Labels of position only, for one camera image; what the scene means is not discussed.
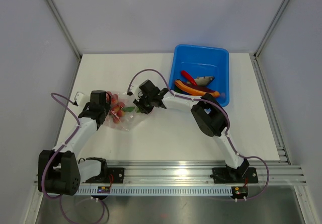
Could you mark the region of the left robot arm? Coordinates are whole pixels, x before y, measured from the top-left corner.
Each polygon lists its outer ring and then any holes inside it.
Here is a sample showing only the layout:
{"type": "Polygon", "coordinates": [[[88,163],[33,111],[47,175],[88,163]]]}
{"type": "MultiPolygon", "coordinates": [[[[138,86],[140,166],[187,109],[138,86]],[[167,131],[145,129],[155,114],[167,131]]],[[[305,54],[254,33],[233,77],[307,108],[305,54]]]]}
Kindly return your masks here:
{"type": "Polygon", "coordinates": [[[91,178],[98,183],[110,179],[105,159],[92,157],[78,163],[76,157],[104,123],[111,101],[109,93],[96,90],[79,115],[67,108],[76,120],[69,137],[53,149],[43,150],[38,157],[38,190],[47,198],[75,195],[80,183],[91,178]]]}

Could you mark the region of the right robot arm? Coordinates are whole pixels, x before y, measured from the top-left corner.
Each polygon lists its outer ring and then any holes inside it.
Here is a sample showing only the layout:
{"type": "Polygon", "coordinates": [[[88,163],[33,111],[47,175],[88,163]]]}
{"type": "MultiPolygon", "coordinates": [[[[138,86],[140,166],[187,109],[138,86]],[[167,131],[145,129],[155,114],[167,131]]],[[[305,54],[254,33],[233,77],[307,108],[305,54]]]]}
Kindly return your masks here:
{"type": "Polygon", "coordinates": [[[131,85],[128,94],[133,94],[133,103],[149,114],[153,108],[176,109],[191,112],[199,129],[214,139],[225,160],[225,168],[214,169],[212,178],[216,183],[243,183],[247,178],[249,162],[241,157],[229,138],[230,121],[227,113],[209,93],[202,97],[188,97],[168,88],[159,89],[150,80],[140,86],[131,85]]]}

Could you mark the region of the red toy chili pepper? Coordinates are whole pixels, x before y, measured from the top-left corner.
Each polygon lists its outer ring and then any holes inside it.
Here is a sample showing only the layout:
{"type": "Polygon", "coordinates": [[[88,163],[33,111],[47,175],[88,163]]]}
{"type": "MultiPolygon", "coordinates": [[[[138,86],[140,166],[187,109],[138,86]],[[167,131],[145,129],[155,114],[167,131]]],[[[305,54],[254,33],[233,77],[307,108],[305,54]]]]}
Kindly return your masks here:
{"type": "Polygon", "coordinates": [[[187,82],[193,86],[198,86],[193,77],[185,70],[181,71],[181,75],[187,80],[187,82]]]}

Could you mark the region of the grey toy fish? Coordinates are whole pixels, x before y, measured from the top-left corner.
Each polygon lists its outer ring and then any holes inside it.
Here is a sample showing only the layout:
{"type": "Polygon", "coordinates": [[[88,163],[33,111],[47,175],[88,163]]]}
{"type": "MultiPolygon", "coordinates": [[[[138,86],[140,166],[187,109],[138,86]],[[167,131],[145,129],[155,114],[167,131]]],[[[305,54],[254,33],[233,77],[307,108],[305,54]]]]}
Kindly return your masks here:
{"type": "Polygon", "coordinates": [[[204,76],[204,77],[197,77],[194,79],[195,83],[200,87],[206,87],[214,81],[214,76],[204,76]]]}

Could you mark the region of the clear zip top bag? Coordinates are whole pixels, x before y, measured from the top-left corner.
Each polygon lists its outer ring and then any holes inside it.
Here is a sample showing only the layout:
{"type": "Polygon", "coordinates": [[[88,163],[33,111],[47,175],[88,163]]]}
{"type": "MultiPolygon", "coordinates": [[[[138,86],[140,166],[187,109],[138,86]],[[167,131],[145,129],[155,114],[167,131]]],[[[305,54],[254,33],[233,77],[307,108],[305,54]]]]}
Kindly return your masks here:
{"type": "Polygon", "coordinates": [[[110,103],[110,111],[107,114],[103,125],[119,131],[130,131],[147,119],[133,101],[135,98],[126,93],[107,92],[106,101],[110,103]]]}

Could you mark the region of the orange toy croissant bread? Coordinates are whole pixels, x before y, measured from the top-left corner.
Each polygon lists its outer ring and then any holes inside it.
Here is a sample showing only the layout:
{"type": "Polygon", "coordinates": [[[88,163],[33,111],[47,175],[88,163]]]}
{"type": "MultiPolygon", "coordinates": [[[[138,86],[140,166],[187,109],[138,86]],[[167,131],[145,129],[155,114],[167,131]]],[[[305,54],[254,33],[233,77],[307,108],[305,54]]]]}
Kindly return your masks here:
{"type": "Polygon", "coordinates": [[[191,85],[181,80],[175,80],[174,83],[177,88],[192,96],[204,96],[205,94],[209,93],[215,98],[220,97],[220,93],[218,91],[211,90],[207,87],[191,85]]]}

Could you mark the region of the green toy chili pepper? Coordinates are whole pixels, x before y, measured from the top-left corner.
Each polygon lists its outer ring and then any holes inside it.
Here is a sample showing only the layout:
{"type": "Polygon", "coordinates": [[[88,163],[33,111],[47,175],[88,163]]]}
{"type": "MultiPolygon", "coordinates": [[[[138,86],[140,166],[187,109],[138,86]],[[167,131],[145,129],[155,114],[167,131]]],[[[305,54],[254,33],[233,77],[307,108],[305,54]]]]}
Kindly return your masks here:
{"type": "Polygon", "coordinates": [[[141,113],[141,110],[136,106],[124,107],[122,111],[125,113],[141,113]]]}

